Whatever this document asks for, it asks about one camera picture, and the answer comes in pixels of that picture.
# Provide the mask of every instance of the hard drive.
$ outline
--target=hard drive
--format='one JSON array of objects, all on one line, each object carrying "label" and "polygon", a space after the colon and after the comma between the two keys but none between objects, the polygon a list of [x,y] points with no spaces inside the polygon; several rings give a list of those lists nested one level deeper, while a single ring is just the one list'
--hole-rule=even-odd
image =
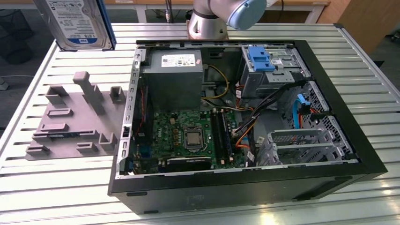
[{"label": "hard drive", "polygon": [[34,0],[62,51],[114,50],[103,0]]}]

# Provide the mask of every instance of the cpu socket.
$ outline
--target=cpu socket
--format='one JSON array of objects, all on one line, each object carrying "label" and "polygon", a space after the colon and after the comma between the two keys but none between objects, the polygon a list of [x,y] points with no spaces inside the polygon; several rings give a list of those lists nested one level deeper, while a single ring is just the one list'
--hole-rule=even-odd
[{"label": "cpu socket", "polygon": [[185,148],[190,152],[198,152],[203,149],[203,128],[185,127]]}]

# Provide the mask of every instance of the ram slot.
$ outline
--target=ram slot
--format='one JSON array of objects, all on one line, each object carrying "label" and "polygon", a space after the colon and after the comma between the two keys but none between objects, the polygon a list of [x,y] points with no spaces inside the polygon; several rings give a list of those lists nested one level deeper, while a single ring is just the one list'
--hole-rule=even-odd
[{"label": "ram slot", "polygon": [[226,113],[225,110],[222,109],[221,111],[221,117],[223,120],[223,126],[225,126],[225,143],[226,143],[226,156],[230,162],[234,161],[234,153],[233,153],[233,146],[231,146],[231,136],[230,136],[230,131],[229,131],[229,123],[227,123],[227,118],[226,118]]},{"label": "ram slot", "polygon": [[211,128],[214,137],[214,149],[219,164],[226,164],[226,140],[225,140],[225,124],[222,119],[222,113],[217,110],[211,110]]}]

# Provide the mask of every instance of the blue drive bay latch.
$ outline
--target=blue drive bay latch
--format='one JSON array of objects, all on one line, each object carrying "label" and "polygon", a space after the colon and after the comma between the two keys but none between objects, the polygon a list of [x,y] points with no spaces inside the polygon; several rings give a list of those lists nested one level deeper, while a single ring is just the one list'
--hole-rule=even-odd
[{"label": "blue drive bay latch", "polygon": [[254,71],[274,71],[275,66],[271,63],[271,55],[266,51],[265,47],[250,46],[249,47],[249,57],[254,64]]}]

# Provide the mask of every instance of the aluminum workbench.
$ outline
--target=aluminum workbench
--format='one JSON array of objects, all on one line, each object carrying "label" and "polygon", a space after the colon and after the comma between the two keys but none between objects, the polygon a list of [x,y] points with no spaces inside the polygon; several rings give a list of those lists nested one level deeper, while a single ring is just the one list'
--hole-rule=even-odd
[{"label": "aluminum workbench", "polygon": [[69,92],[75,71],[101,90],[129,88],[137,39],[185,39],[186,24],[114,24],[117,51],[61,52],[54,44],[0,139],[0,224],[399,224],[400,94],[345,29],[331,24],[255,25],[230,39],[306,39],[386,163],[389,173],[318,201],[137,215],[107,196],[113,156],[27,161],[26,148],[53,84]]}]

